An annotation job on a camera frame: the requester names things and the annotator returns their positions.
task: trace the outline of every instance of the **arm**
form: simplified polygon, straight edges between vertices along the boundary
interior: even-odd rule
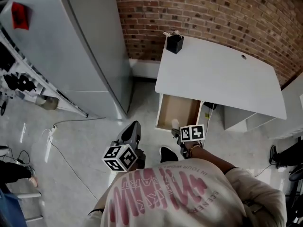
[[[285,195],[281,191],[273,189],[240,168],[230,170],[225,176],[241,201],[250,206],[247,214],[252,221],[255,219],[258,226],[286,226]]]
[[[220,159],[200,147],[192,151],[193,158],[207,160],[215,164],[226,176],[233,189],[244,205],[246,213],[254,226],[284,227],[286,225],[286,204],[284,194],[266,183],[255,179],[247,171],[235,167],[233,164]]]
[[[134,171],[136,170],[138,167],[137,163],[134,163],[134,165],[131,167],[130,171]],[[127,172],[119,172],[115,178],[113,179],[111,185],[107,188],[107,190],[104,192],[104,194],[102,195],[102,197],[98,200],[98,202],[96,203],[96,206],[94,207],[94,210],[103,210],[105,208],[105,204],[106,204],[106,200],[107,200],[107,196],[108,193],[110,191],[110,189],[112,188],[112,186],[116,183],[116,181],[123,176],[124,174],[126,174]]]
[[[187,149],[190,149],[196,144],[196,142],[185,142],[185,146]],[[198,158],[202,160],[209,161],[216,165],[224,174],[226,174],[229,170],[235,168],[235,166],[223,159],[214,156],[213,154],[209,153],[207,150],[196,147],[192,151],[192,158]]]

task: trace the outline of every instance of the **brick wall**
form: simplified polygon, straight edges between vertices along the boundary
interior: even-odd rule
[[[284,85],[303,68],[303,0],[117,0],[130,58],[160,61],[163,31],[209,40],[275,68]]]

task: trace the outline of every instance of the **white t-shirt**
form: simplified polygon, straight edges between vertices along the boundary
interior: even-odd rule
[[[226,175],[201,159],[165,162],[120,177],[104,212],[85,227],[284,227],[285,196],[234,168]]]

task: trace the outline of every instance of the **chair leg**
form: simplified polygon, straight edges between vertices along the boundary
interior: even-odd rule
[[[37,198],[41,197],[41,193],[14,193],[19,199]]]
[[[43,216],[37,216],[37,217],[32,217],[32,218],[26,218],[26,219],[25,219],[25,222],[29,223],[29,222],[33,222],[33,221],[40,220],[40,219],[43,219]]]

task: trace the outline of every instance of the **hand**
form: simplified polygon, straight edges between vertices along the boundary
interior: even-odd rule
[[[199,143],[197,141],[188,141],[188,142],[184,142],[184,145],[187,149],[192,148],[194,145],[199,145]]]
[[[138,168],[138,164],[135,162],[132,167],[129,169],[129,171],[134,171],[134,170],[137,170]]]

